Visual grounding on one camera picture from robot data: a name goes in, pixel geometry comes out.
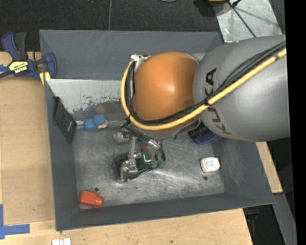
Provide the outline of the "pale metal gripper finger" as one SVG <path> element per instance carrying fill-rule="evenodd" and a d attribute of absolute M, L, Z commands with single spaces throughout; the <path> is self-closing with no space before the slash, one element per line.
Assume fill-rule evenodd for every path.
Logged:
<path fill-rule="evenodd" d="M 126 160 L 125 162 L 125 172 L 126 173 L 138 173 L 138 167 L 136 160 Z"/>
<path fill-rule="evenodd" d="M 118 173 L 119 173 L 119 178 L 118 178 L 118 182 L 119 183 L 125 183 L 128 182 L 128 180 L 130 179 L 130 169 L 127 166 L 122 166 L 118 169 Z"/>

